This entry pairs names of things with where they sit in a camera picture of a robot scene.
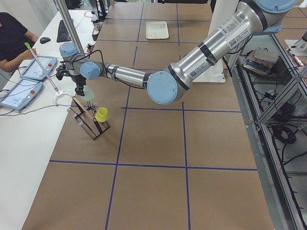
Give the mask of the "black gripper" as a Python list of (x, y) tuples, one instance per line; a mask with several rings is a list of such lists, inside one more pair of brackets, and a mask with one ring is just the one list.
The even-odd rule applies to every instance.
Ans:
[(73, 82), (76, 83), (75, 92), (77, 95), (84, 95), (84, 85), (86, 85), (86, 78), (82, 75), (71, 76)]

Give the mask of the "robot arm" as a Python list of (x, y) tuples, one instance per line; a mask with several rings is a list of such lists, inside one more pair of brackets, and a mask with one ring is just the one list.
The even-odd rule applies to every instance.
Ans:
[(156, 73), (91, 61), (72, 42), (63, 43), (59, 51), (68, 72), (77, 73), (71, 78), (78, 87), (83, 87), (86, 80), (105, 77), (145, 89), (157, 104), (170, 104), (180, 99), (197, 77), (250, 36), (279, 32), (283, 17), (296, 4), (295, 0), (241, 0), (234, 14), (192, 51)]

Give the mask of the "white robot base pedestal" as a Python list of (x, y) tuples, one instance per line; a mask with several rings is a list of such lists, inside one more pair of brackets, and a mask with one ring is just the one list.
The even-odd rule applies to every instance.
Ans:
[[(226, 19), (228, 19), (236, 10), (238, 0), (209, 0), (210, 7), (213, 10), (213, 16), (208, 35), (216, 30)], [(193, 82), (217, 82), (224, 83), (222, 61), (219, 60), (216, 65), (203, 72)]]

